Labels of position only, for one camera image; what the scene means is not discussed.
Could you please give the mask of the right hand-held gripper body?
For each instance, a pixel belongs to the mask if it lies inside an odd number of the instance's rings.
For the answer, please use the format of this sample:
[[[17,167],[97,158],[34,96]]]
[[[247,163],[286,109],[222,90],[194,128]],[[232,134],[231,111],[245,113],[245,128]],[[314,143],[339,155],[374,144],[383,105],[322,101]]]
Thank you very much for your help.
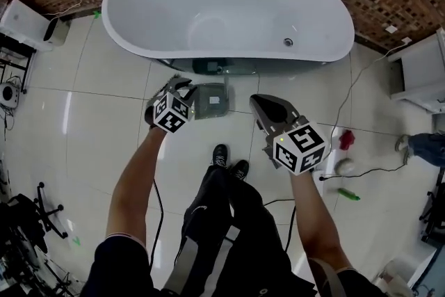
[[[263,151],[276,168],[299,175],[317,166],[327,154],[327,139],[318,124],[300,115],[279,129],[270,127]]]

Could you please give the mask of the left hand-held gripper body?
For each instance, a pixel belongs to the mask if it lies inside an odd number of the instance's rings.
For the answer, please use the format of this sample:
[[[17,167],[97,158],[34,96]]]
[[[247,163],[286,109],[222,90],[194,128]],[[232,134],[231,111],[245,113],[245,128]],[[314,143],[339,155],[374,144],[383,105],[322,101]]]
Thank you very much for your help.
[[[185,103],[186,90],[162,88],[145,107],[144,120],[151,127],[158,127],[167,133],[175,133],[193,116],[193,103]]]

